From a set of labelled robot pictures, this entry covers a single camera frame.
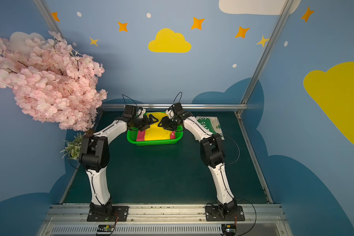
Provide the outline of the magenta raincoat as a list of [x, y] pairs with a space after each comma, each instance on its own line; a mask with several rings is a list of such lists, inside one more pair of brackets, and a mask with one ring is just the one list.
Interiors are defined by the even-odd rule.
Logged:
[[162, 141], [162, 140], [173, 140], [176, 138], [176, 133], [174, 131], [168, 130], [151, 130], [151, 131], [138, 131], [136, 141]]

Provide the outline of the plain yellow raincoat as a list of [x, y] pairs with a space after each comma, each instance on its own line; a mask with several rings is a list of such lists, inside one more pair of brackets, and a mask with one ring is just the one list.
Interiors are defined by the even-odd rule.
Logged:
[[145, 141], [173, 140], [176, 138], [174, 131], [165, 130], [162, 127], [158, 126], [159, 122], [164, 117], [168, 117], [165, 113], [153, 112], [147, 114], [148, 117], [149, 115], [152, 115], [159, 121], [152, 124], [149, 129], [145, 130], [145, 136], [144, 136]]

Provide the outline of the white dinosaur print raincoat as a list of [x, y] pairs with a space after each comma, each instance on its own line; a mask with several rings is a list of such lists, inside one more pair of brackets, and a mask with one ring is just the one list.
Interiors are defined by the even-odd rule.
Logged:
[[218, 117], [197, 116], [196, 119], [207, 131], [213, 134], [219, 133], [221, 139], [225, 140]]

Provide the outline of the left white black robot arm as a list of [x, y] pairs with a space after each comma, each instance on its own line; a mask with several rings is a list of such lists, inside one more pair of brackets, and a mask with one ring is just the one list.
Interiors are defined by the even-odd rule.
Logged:
[[88, 175], [91, 189], [89, 216], [107, 218], [114, 215], [111, 195], [108, 190], [106, 171], [110, 161], [109, 144], [129, 129], [144, 131], [158, 123], [153, 115], [125, 115], [116, 118], [109, 126], [94, 134], [83, 136], [79, 162]]

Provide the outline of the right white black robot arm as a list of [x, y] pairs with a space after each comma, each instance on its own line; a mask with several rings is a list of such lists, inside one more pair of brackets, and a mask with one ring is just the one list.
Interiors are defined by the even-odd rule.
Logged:
[[172, 109], [166, 111], [166, 117], [162, 118], [158, 126], [175, 131], [180, 125], [193, 134], [200, 143], [202, 162], [210, 170], [214, 181], [219, 213], [223, 218], [234, 214], [238, 205], [227, 179], [225, 154], [220, 134], [214, 134], [205, 129], [190, 112], [177, 114]]

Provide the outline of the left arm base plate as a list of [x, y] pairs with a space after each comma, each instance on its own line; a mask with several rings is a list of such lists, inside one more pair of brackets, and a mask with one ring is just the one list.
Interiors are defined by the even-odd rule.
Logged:
[[88, 213], [87, 222], [125, 222], [129, 206], [99, 206], [93, 205]]

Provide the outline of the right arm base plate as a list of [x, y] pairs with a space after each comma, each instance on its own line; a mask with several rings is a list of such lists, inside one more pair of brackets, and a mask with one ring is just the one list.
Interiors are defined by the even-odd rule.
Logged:
[[206, 221], [245, 221], [245, 213], [242, 206], [237, 206], [237, 209], [232, 213], [224, 213], [219, 209], [218, 205], [205, 205]]

